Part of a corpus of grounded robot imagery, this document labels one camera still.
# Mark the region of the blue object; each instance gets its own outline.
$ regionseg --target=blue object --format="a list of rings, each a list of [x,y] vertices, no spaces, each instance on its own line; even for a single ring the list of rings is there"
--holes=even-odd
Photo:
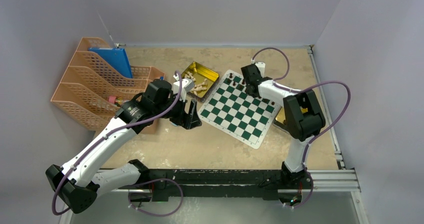
[[[130,62],[123,48],[89,48],[89,51],[97,53],[116,71],[126,78],[133,78]]]

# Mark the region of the wooden tabletop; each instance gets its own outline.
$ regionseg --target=wooden tabletop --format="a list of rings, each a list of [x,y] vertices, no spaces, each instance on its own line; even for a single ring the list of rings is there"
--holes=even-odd
[[[174,82],[175,70],[182,72],[193,61],[220,75],[228,69],[241,73],[240,68],[250,64],[256,51],[257,48],[126,48],[131,65],[154,66],[165,72],[169,82]],[[290,59],[290,72],[280,83],[298,89],[316,84],[307,50],[284,49],[284,52]],[[282,76],[287,68],[284,57],[273,50],[262,52],[256,61],[266,63],[265,75],[272,78]],[[322,105],[319,90],[315,92]],[[287,157],[290,139],[288,134],[271,126],[262,145],[255,150],[208,123],[185,130],[161,119],[155,134],[134,137],[103,168],[117,168],[129,160],[139,159],[149,168],[280,169]],[[307,165],[311,170],[338,169],[329,133],[312,144]]]

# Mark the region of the white wall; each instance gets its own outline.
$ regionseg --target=white wall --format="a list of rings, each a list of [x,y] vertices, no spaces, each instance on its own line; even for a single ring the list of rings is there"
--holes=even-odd
[[[314,50],[352,102],[335,130],[370,223],[423,223],[424,0],[341,0]],[[343,89],[324,89],[331,115]]]
[[[45,176],[93,134],[50,104],[82,36],[107,38],[88,0],[0,0],[1,223],[58,223]]]
[[[310,45],[340,0],[95,0],[115,42]]]

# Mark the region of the gray floor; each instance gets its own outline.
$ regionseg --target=gray floor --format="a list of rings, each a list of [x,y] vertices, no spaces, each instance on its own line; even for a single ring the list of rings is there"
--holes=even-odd
[[[143,204],[143,209],[164,214],[179,198],[165,203]],[[155,218],[128,208],[127,193],[108,193],[85,212],[73,215],[72,224],[357,224],[351,194],[314,193],[303,207],[291,211],[280,202],[258,198],[185,198],[170,217]]]

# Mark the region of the chessboard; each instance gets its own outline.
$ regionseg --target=chessboard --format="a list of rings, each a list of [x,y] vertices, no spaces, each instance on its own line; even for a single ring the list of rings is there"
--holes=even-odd
[[[280,106],[245,93],[243,76],[228,70],[200,108],[200,119],[258,149]]]

